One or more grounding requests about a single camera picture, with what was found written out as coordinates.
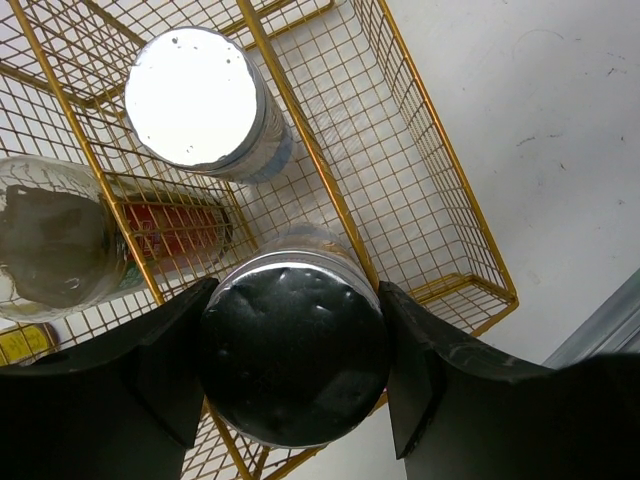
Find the dark liquid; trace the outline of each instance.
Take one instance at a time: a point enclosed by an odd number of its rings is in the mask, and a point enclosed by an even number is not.
[[[11,185],[0,213],[0,268],[16,293],[51,308],[71,308],[100,293],[118,262],[115,221],[95,200]]]

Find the bottle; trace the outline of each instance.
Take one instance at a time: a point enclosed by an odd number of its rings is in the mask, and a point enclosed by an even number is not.
[[[180,27],[139,53],[125,86],[139,141],[175,168],[243,184],[284,175],[292,132],[256,64],[225,36]]]
[[[169,193],[149,180],[112,187],[126,197],[123,213],[155,273],[187,267],[203,252],[222,256],[231,230],[219,203],[195,215],[168,205]],[[144,287],[88,167],[36,156],[0,160],[0,316],[51,321]]]

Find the black lid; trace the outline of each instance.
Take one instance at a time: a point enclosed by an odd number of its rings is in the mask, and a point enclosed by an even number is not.
[[[220,288],[200,323],[199,368],[228,423],[293,448],[331,442],[367,416],[389,374],[377,304],[312,265],[278,263]]]

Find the silver lid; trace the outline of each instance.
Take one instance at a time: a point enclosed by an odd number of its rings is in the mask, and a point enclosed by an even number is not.
[[[149,42],[125,87],[127,116],[140,142],[178,167],[206,171],[247,151],[264,123],[264,86],[242,50],[199,27]]]
[[[306,276],[313,275],[314,277],[322,278],[328,289],[339,288],[342,290],[347,288],[349,292],[362,295],[373,311],[380,312],[377,295],[359,272],[354,271],[351,266],[335,258],[304,250],[280,250],[249,260],[231,272],[216,288],[209,301],[209,307],[217,303],[225,292],[232,289],[234,285],[242,283],[247,277],[259,276],[261,273],[266,272],[264,273],[264,278],[272,279],[271,274],[268,272],[278,269],[286,272],[304,271]],[[280,306],[280,300],[274,299],[276,309]]]

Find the gray metal panel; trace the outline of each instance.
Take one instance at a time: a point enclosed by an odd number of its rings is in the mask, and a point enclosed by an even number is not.
[[[551,368],[597,353],[640,352],[640,270],[544,362]]]

